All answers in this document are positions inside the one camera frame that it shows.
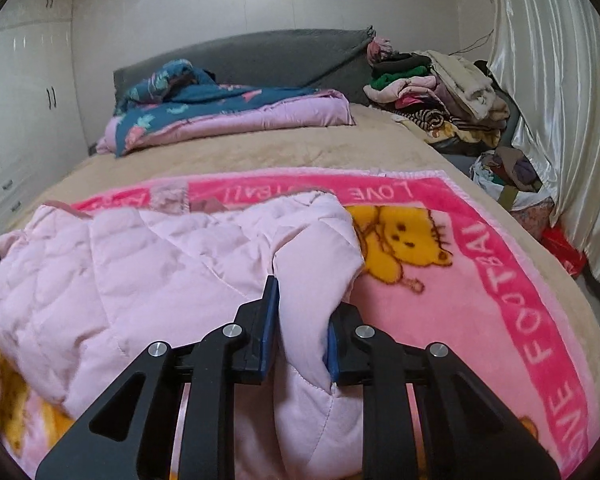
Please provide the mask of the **beige bed cover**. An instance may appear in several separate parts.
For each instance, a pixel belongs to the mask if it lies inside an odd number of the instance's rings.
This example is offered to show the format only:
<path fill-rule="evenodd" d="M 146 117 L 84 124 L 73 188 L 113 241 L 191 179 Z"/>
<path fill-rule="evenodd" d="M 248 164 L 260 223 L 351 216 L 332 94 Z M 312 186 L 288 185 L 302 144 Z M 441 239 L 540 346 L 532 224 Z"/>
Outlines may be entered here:
<path fill-rule="evenodd" d="M 355 120 L 352 126 L 214 136 L 148 148 L 122 158 L 95 155 L 35 196 L 8 228 L 24 226 L 35 209 L 48 200 L 80 202 L 110 188 L 157 178 L 276 167 L 370 170 L 374 174 L 442 170 L 483 214 L 516 240 L 554 292 L 584 351 L 600 408 L 600 306 L 593 296 L 580 289 L 558 261 L 495 200 L 411 130 L 380 110 L 358 104 L 351 110 Z"/>

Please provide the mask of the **red plastic bag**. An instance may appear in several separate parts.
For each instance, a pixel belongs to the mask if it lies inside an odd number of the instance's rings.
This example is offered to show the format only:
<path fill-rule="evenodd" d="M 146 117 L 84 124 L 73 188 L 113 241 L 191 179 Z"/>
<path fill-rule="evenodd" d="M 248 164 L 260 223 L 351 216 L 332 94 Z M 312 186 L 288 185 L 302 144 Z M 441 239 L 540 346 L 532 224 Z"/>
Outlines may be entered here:
<path fill-rule="evenodd" d="M 542 232 L 540 242 L 572 278 L 582 273 L 588 259 L 568 242 L 560 226 L 548 226 Z"/>

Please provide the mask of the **white satin curtain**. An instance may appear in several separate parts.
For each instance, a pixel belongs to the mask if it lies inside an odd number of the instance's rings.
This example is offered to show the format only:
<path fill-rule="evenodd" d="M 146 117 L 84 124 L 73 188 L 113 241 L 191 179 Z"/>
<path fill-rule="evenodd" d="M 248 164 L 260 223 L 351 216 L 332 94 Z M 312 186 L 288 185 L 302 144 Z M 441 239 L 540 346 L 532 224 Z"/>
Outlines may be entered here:
<path fill-rule="evenodd" d="M 600 14 L 590 0 L 496 0 L 491 62 L 552 219 L 600 281 Z"/>

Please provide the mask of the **pile of folded clothes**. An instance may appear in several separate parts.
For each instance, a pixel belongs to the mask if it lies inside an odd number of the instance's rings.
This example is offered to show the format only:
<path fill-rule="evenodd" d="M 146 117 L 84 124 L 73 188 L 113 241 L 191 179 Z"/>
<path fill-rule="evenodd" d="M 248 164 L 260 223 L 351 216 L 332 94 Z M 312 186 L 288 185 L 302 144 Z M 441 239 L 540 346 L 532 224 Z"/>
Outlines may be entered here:
<path fill-rule="evenodd" d="M 385 38 L 367 46 L 370 105 L 438 153 L 476 157 L 505 143 L 512 106 L 491 74 L 458 54 L 400 52 Z"/>

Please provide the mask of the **white wardrobe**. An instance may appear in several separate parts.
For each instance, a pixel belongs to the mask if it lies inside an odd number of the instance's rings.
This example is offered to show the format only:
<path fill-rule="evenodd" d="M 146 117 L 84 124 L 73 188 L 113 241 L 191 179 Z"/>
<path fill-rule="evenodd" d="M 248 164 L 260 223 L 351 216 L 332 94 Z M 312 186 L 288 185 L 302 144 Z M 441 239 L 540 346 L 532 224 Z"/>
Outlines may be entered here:
<path fill-rule="evenodd" d="M 73 0 L 0 11 L 0 233 L 87 158 L 72 62 Z"/>

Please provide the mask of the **pink quilted jacket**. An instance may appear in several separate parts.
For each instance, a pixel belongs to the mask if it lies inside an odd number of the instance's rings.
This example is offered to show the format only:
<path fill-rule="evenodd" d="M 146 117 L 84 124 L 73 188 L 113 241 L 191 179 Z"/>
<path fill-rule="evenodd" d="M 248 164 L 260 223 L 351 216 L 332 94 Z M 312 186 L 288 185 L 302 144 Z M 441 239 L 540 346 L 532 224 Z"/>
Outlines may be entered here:
<path fill-rule="evenodd" d="M 272 377 L 236 392 L 241 479 L 341 479 L 362 468 L 362 399 L 330 381 L 332 311 L 363 257 L 350 214 L 310 191 L 244 209 L 81 214 L 38 208 L 0 236 L 0 350 L 78 417 L 152 342 L 201 340 L 279 284 Z"/>

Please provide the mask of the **grey headboard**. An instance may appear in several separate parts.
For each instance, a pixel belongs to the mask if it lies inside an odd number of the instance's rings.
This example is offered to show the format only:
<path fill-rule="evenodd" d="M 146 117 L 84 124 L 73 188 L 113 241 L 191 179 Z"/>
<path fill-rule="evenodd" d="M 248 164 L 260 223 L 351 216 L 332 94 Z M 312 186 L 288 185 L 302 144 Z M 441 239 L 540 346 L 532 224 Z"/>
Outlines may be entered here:
<path fill-rule="evenodd" d="M 375 36 L 373 27 L 285 29 L 206 41 L 115 70 L 114 91 L 121 99 L 166 62 L 187 60 L 219 84 L 335 89 L 349 102 L 365 105 L 363 87 L 372 76 L 366 52 Z"/>

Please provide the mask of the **blue floral pink quilt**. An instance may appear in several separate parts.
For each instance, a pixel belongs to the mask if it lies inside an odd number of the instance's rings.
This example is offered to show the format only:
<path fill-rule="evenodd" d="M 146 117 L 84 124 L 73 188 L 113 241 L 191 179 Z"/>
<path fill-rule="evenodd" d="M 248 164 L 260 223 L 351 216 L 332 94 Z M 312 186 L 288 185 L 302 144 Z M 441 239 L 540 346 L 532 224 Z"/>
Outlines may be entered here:
<path fill-rule="evenodd" d="M 122 94 L 96 152 L 120 158 L 209 136 L 353 124 L 350 103 L 337 90 L 218 84 L 180 58 Z"/>

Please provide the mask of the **pink bear fleece blanket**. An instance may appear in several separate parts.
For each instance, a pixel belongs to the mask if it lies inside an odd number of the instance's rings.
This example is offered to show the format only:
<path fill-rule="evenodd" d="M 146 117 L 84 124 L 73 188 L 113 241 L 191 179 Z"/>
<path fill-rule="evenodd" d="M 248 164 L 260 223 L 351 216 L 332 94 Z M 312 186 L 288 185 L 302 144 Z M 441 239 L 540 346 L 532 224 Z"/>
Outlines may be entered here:
<path fill-rule="evenodd" d="M 203 202 L 222 214 L 264 216 L 304 190 L 334 194 L 351 215 L 361 255 L 312 244 L 278 271 L 298 310 L 283 314 L 294 340 L 263 387 L 236 393 L 236 474 L 241 479 L 338 479 L 362 466 L 362 392 L 309 369 L 324 330 L 320 289 L 353 278 L 351 301 L 367 323 L 402 344 L 442 341 L 498 395 L 563 476 L 600 436 L 595 380 L 567 310 L 531 258 L 498 222 L 438 172 L 363 174 L 277 169 L 146 181 L 76 204 L 78 220 L 108 222 L 163 212 L 181 219 Z"/>

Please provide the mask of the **bag of clothes on floor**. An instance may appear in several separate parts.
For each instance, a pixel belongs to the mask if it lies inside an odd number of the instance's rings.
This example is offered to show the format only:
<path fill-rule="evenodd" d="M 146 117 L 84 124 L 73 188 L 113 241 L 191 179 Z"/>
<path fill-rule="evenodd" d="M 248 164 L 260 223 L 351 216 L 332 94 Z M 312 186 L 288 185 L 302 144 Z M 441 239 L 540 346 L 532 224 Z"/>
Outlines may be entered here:
<path fill-rule="evenodd" d="M 499 146 L 484 152 L 470 166 L 469 177 L 507 211 L 554 205 L 532 163 L 518 148 Z"/>

